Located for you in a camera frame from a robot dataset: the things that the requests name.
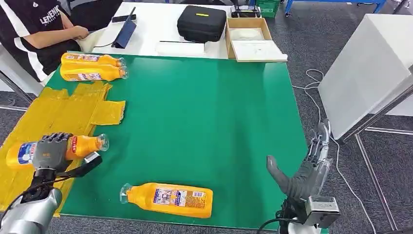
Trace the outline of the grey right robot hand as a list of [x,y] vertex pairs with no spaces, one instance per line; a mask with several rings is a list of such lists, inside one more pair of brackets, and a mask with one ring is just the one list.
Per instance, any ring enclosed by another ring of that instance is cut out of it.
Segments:
[[286,176],[278,168],[272,155],[266,156],[268,172],[287,197],[301,200],[318,194],[328,167],[330,134],[330,122],[324,119],[318,124],[317,130],[313,130],[313,138],[308,146],[307,155],[292,177]]

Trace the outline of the person's hand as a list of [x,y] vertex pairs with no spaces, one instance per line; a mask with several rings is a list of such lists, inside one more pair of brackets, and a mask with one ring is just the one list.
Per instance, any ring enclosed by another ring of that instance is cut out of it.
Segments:
[[89,30],[79,25],[72,27],[71,32],[74,39],[84,39],[89,35]]

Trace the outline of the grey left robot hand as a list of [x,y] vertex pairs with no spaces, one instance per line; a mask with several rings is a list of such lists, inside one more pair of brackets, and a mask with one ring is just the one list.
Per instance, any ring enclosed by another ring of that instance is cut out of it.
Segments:
[[66,159],[68,141],[73,134],[52,133],[44,135],[36,144],[32,164],[35,170],[53,169],[58,172],[65,171],[71,164],[71,160]]

